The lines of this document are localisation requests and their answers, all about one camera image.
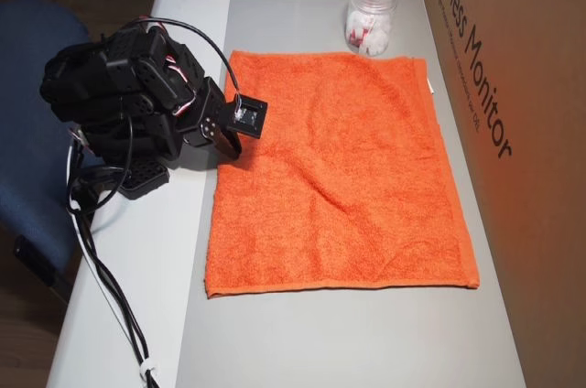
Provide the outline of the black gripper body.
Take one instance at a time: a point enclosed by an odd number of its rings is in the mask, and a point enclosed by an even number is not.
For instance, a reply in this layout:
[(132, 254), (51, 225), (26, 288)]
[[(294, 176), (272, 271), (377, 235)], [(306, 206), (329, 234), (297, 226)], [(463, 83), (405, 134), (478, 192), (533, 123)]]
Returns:
[(225, 97), (211, 77), (206, 77), (196, 91), (192, 105), (180, 116), (180, 134), (192, 147), (217, 146), (225, 137), (220, 113)]

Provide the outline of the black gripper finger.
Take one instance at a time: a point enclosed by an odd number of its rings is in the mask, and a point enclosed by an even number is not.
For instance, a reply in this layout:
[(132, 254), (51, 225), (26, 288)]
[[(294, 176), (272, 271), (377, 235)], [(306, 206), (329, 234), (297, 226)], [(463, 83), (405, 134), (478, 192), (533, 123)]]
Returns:
[(214, 132), (214, 145), (217, 152), (227, 160), (237, 160), (242, 153), (242, 145), (237, 133), (218, 129)]

